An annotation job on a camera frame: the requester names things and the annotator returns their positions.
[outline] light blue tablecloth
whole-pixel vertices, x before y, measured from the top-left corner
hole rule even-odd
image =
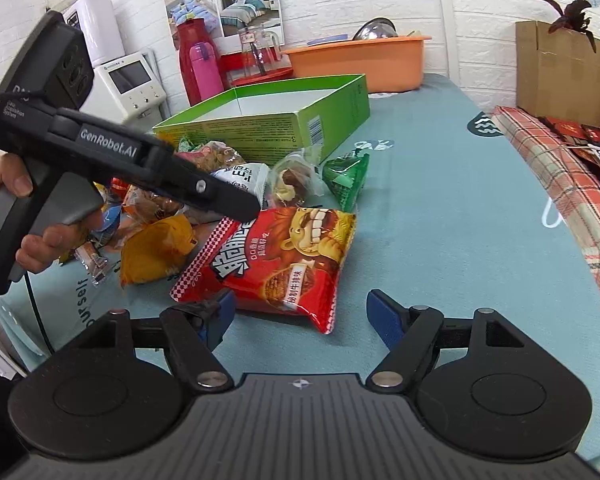
[[[374,99],[371,111],[334,153],[349,151],[359,140],[395,141],[393,148],[371,154],[334,332],[321,335],[304,319],[240,315],[216,356],[235,378],[247,371],[358,372],[364,378],[386,354],[366,320],[365,297],[372,288],[405,306],[428,304],[451,317],[472,317],[476,308],[488,306],[587,385],[593,414],[578,451],[599,465],[600,292],[564,224],[542,226],[546,193],[507,139],[467,130],[479,110],[442,76],[427,75],[417,91]],[[78,306],[83,279],[77,263],[33,279],[55,344],[84,326],[78,308],[87,306],[94,317],[119,307],[149,317],[171,304],[173,282],[122,291],[113,279],[97,290],[89,286],[89,301]],[[35,366],[42,357],[22,343],[22,332],[42,345],[22,283],[3,298],[0,312],[23,357]],[[162,362],[153,351],[139,354]]]

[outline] finger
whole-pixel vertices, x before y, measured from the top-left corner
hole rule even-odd
[[[87,218],[82,221],[82,225],[84,225],[89,231],[97,231],[102,227],[102,211],[98,209],[91,213]]]
[[[82,227],[76,225],[54,224],[42,233],[43,242],[49,247],[55,248],[60,253],[73,249],[80,240]]]
[[[23,161],[13,153],[0,155],[0,186],[4,183],[14,195],[23,197],[33,189]]]
[[[16,252],[16,261],[23,269],[33,272],[34,274],[42,272],[50,265],[37,261],[32,256],[29,256],[22,248],[18,249],[18,252]]]
[[[51,247],[40,236],[27,235],[22,239],[20,246],[33,259],[44,264],[50,264],[64,253],[63,248]]]

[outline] metal bowl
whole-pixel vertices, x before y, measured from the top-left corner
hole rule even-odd
[[[395,25],[387,18],[374,18],[366,22],[360,30],[356,32],[352,41],[355,40],[376,40],[378,38],[397,38]]]

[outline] black wire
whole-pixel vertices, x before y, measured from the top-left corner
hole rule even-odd
[[[40,311],[38,310],[38,306],[36,305],[36,300],[33,297],[33,290],[31,288],[31,282],[29,281],[29,273],[26,270],[24,271],[24,282],[27,284],[27,292],[29,293],[29,300],[31,301],[31,306],[33,307],[33,313],[36,315],[36,321],[38,322],[38,328],[40,329],[40,333],[42,334],[42,339],[45,340],[46,347],[53,354],[53,353],[55,353],[55,350],[51,346],[51,341],[49,341],[49,338],[46,335],[45,326],[42,324],[42,318],[40,317]]]

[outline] red snack bag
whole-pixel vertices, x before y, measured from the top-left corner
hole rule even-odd
[[[335,209],[267,209],[247,224],[224,218],[171,289],[171,297],[199,301],[227,286],[235,292],[238,308],[308,316],[328,334],[355,227],[355,215]]]

